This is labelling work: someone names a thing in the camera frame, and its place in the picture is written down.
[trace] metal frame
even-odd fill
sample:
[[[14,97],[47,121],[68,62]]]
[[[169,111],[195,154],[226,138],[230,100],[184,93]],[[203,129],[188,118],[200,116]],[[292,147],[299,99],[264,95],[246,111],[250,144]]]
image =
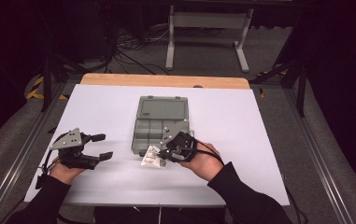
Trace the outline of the metal frame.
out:
[[[292,90],[284,90],[285,96],[288,100],[290,107],[293,110],[294,117],[296,118],[297,123],[300,125],[303,134],[306,137],[306,141],[309,145],[309,154],[311,159],[314,162],[315,168],[317,169],[318,174],[320,175],[320,181],[322,182],[326,193],[329,197],[330,202],[332,203],[335,214],[340,223],[350,224],[353,223],[352,218],[349,214],[348,208],[344,204],[344,201],[338,191],[337,185],[327,168],[327,165],[320,153],[320,149],[315,142],[315,139],[311,133],[311,130],[308,127],[306,119],[302,118],[296,109],[296,100]]]
[[[23,144],[21,151],[19,152],[17,158],[12,163],[11,167],[9,168],[5,179],[3,180],[2,184],[0,185],[0,210],[5,203],[9,193],[15,186],[18,178],[20,177],[21,171],[23,166],[25,165],[26,161],[28,160],[34,145],[36,144],[37,138],[39,136],[39,132],[43,127],[44,123],[46,122],[47,118],[49,117],[52,109],[54,108],[57,99],[62,94],[64,90],[65,84],[57,83],[55,86],[55,90],[53,92],[50,104],[45,110],[44,113],[41,113],[35,123],[35,126],[29,133],[28,137],[26,138],[25,143]]]
[[[241,30],[239,41],[234,42],[234,45],[241,69],[247,73],[249,67],[242,47],[248,33],[252,14],[253,9],[249,9],[247,14],[175,12],[174,6],[171,6],[169,11],[169,44],[165,68],[172,70],[174,65],[175,27],[224,28]]]

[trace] person's right hand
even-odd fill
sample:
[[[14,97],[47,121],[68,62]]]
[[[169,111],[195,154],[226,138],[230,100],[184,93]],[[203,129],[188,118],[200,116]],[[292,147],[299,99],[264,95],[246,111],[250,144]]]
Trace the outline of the person's right hand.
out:
[[[198,143],[197,149],[213,153],[209,148],[207,148],[210,147],[212,148],[212,150],[218,153],[219,156],[221,155],[219,151],[213,147],[212,144],[204,144],[206,145],[206,147]],[[190,162],[183,161],[180,163],[180,165],[191,169],[196,175],[205,179],[208,182],[211,181],[213,177],[215,177],[215,175],[223,167],[223,164],[221,164],[221,162],[218,161],[216,158],[201,152],[197,152],[197,154],[195,154],[194,158],[192,158]]]
[[[50,170],[50,176],[53,176],[67,185],[71,185],[76,176],[85,171],[85,169],[68,168],[61,164],[58,158],[53,162],[55,166]]]

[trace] black sleeve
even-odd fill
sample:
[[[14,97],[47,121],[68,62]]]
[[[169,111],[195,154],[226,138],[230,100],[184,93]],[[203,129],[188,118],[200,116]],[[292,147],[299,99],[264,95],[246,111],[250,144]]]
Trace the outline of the black sleeve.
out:
[[[59,209],[64,201],[64,197],[70,189],[58,179],[48,176],[43,188],[34,199],[23,210],[14,213],[7,221],[7,224],[57,223]]]
[[[277,201],[242,183],[231,162],[207,185],[220,194],[234,218],[242,223],[292,223]]]

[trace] white tabletop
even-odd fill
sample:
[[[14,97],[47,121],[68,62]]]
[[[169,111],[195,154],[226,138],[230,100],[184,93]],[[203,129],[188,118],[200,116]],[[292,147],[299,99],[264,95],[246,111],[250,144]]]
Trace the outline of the white tabletop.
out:
[[[232,161],[241,180],[282,205],[289,200],[252,90],[77,85],[51,139],[76,127],[86,134],[105,133],[88,143],[85,155],[113,151],[95,170],[78,176],[65,203],[97,205],[218,206],[224,200],[206,181],[179,164],[163,169],[143,167],[133,154],[135,116],[140,96],[182,96],[189,99],[195,137],[212,143],[225,163]],[[51,161],[57,151],[51,155]],[[40,175],[37,170],[35,178]],[[35,181],[25,197],[37,193]]]

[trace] gray plastic case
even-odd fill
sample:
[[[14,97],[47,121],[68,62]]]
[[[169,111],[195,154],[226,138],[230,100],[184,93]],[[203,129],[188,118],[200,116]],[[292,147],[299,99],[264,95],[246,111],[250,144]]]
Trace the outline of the gray plastic case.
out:
[[[164,127],[182,120],[187,120],[182,131],[189,133],[189,104],[186,97],[141,96],[132,142],[134,154],[144,156],[149,146],[166,149],[166,146],[161,146]]]

